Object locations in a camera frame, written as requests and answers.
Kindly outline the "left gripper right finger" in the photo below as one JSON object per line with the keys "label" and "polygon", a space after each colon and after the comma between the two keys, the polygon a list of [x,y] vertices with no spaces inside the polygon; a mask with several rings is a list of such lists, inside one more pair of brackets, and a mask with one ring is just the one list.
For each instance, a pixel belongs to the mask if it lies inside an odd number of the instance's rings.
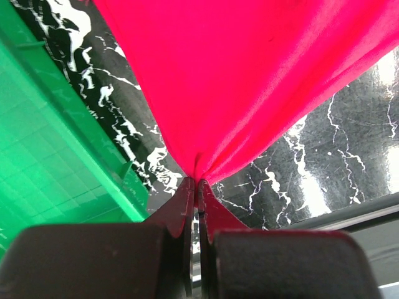
{"label": "left gripper right finger", "polygon": [[203,298],[380,298],[356,241],[336,230],[251,229],[198,184]]}

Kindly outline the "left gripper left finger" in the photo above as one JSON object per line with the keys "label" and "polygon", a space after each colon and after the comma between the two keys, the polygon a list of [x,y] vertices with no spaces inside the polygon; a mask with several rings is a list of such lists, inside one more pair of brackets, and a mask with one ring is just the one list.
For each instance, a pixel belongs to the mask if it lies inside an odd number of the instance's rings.
{"label": "left gripper left finger", "polygon": [[2,298],[191,298],[195,182],[143,222],[37,225],[1,261]]}

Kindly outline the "red t-shirt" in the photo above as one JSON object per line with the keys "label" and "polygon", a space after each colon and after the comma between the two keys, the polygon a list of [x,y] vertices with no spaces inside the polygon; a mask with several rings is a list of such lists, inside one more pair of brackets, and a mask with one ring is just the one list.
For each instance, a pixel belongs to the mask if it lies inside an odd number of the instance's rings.
{"label": "red t-shirt", "polygon": [[398,45],[397,1],[96,1],[184,173],[218,182]]}

